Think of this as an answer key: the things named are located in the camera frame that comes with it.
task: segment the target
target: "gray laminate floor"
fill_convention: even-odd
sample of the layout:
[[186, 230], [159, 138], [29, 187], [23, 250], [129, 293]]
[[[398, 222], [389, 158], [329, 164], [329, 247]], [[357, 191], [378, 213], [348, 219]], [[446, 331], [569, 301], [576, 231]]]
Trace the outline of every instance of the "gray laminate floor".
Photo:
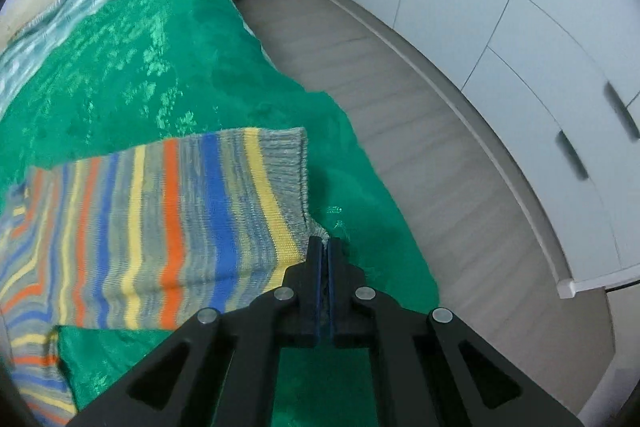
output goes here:
[[468, 129], [330, 0], [237, 0], [275, 65], [347, 112], [442, 303], [577, 413], [613, 356], [602, 291], [561, 300], [521, 208]]

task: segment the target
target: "striped knitted blanket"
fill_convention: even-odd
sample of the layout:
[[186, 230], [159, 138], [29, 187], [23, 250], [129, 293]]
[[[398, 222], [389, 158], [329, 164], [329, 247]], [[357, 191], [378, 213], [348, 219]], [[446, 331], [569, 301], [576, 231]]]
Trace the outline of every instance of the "striped knitted blanket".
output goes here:
[[321, 233], [301, 128], [168, 139], [30, 168], [0, 218], [0, 307], [12, 376], [36, 415], [76, 407], [56, 326], [167, 329], [281, 284]]

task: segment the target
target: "green bedspread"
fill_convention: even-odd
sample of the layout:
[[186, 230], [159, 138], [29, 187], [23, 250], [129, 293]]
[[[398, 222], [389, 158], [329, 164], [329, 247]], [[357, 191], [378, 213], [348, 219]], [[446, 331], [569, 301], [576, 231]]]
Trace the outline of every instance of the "green bedspread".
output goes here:
[[[112, 0], [82, 20], [0, 121], [0, 190], [32, 164], [50, 168], [241, 126], [305, 127], [312, 217], [348, 240], [350, 261], [372, 286], [417, 311], [438, 304], [429, 269], [347, 116], [326, 93], [306, 92], [274, 69], [231, 0]], [[78, 405], [166, 334], [61, 328]], [[363, 352], [285, 352], [273, 425], [376, 425], [366, 367]]]

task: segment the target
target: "metal screw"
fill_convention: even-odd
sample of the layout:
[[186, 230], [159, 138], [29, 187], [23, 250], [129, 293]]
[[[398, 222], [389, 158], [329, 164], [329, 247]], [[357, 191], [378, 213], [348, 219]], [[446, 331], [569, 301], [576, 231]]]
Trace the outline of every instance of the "metal screw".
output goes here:
[[453, 313], [446, 308], [436, 308], [431, 312], [433, 320], [440, 324], [448, 324], [453, 320]]
[[375, 296], [376, 291], [368, 286], [360, 286], [360, 288], [356, 290], [356, 297], [361, 301], [370, 301]]
[[201, 324], [211, 324], [218, 318], [218, 312], [213, 308], [203, 308], [198, 312], [198, 320]]
[[294, 295], [293, 290], [288, 286], [280, 286], [276, 291], [273, 292], [273, 296], [278, 301], [288, 301]]

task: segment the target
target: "cabinet handle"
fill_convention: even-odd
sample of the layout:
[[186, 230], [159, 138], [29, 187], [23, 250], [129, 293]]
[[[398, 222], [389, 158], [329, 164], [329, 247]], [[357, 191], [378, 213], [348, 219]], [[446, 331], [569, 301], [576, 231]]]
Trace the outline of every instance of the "cabinet handle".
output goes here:
[[622, 127], [625, 128], [629, 138], [633, 141], [640, 140], [640, 129], [638, 129], [638, 125], [636, 124], [634, 117], [631, 116], [631, 113], [629, 113], [629, 110], [620, 98], [616, 88], [613, 87], [610, 82], [607, 82], [604, 86], [604, 96], [609, 100], [611, 107], [613, 107], [616, 115], [618, 115], [618, 119], [620, 120]]
[[578, 153], [574, 149], [574, 146], [571, 145], [571, 142], [566, 137], [566, 134], [564, 134], [564, 131], [560, 131], [558, 133], [556, 143], [560, 147], [564, 157], [569, 162], [569, 165], [571, 165], [571, 168], [574, 170], [577, 178], [581, 181], [589, 179], [589, 173], [587, 172], [584, 163], [580, 160], [580, 156], [578, 156]]

